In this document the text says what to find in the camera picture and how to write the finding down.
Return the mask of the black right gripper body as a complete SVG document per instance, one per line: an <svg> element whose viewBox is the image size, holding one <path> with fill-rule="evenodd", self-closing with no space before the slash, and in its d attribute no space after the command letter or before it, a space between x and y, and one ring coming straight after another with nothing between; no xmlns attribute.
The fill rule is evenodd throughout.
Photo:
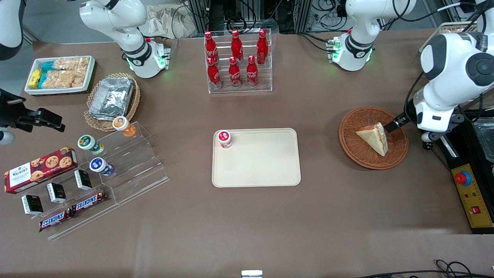
<svg viewBox="0 0 494 278"><path fill-rule="evenodd" d="M0 91L0 126L2 128L32 130L34 112L25 107L26 99L3 89Z"/></svg>

